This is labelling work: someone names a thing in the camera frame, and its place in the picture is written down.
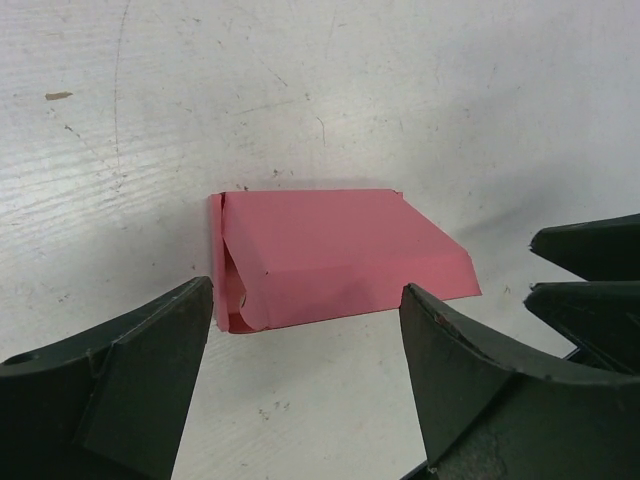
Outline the pink paper box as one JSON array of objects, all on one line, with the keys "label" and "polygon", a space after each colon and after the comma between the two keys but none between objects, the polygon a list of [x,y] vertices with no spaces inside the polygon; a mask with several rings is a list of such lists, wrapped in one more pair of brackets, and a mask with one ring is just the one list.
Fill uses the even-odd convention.
[{"label": "pink paper box", "polygon": [[392,189],[210,195],[214,311],[248,334],[392,310],[416,283],[478,296],[469,253]]}]

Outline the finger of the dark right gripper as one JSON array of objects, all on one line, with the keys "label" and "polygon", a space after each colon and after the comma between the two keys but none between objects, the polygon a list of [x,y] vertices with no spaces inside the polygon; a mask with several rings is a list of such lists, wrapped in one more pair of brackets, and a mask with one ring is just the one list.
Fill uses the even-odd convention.
[{"label": "finger of the dark right gripper", "polygon": [[639,216],[546,227],[534,235],[530,251],[584,282],[637,287]]},{"label": "finger of the dark right gripper", "polygon": [[607,370],[639,372],[639,283],[539,283],[524,305]]}]

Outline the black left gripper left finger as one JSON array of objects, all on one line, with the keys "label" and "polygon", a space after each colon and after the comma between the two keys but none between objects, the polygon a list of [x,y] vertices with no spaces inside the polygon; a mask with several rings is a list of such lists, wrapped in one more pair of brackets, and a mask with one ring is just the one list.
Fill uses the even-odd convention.
[{"label": "black left gripper left finger", "polygon": [[195,277],[1,364],[4,479],[169,479],[213,310]]}]

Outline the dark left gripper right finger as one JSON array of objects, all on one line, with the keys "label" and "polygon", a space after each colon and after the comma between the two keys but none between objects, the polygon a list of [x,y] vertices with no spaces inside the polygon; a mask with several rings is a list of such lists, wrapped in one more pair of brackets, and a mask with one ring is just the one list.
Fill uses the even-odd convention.
[{"label": "dark left gripper right finger", "polygon": [[421,287],[399,319],[426,460],[415,479],[635,479],[639,378],[558,358]]}]

